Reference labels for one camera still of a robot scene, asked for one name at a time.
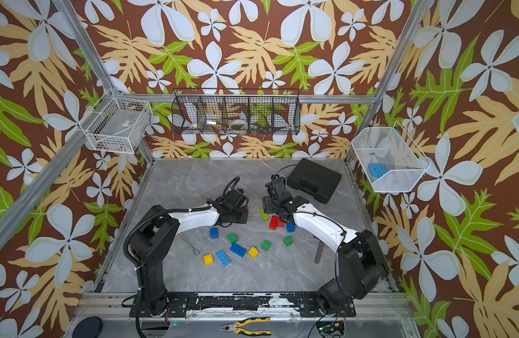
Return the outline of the lime green long brick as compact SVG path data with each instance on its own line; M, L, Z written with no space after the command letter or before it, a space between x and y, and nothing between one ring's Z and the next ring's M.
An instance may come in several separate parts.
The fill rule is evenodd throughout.
M264 209L261 208L260 210L260 215L261 215L261 218L263 221L268 221L269 220L269 216L264 212Z

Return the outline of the red long brick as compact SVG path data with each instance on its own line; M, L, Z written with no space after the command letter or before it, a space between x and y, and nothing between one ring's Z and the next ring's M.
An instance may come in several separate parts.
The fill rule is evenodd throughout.
M280 221L279 217L276 215L273 215L269 222L269 229L276 231L277 228L279 227L279 221Z

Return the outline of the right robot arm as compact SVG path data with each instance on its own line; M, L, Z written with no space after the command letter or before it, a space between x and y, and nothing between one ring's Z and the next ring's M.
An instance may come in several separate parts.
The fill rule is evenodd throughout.
M324 315L363 299L389 275L389 267L376 235L358 232L324 215L302 196L293 196L286 179L273 175L265 184L268 195L262 198L267 214L307 230L335 255L335 276L316 292Z

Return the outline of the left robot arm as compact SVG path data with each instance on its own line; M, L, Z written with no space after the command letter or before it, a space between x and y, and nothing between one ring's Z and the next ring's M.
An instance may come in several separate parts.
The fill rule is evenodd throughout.
M248 197L238 188L195 208L152 207L123 243L124 256L134 265L138 280L131 315L160 317L168 312L163 260L177 235L202 227L245 224L247 219Z

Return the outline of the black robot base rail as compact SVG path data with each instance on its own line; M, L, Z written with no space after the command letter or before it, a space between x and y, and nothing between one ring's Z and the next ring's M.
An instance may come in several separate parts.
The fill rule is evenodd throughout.
M157 301L138 301L133 296L129 306L131 317L190 318L195 313L282 313L299 318L316 318L322 315L355 317L351 299L342 298L334 303L316 292L168 292Z

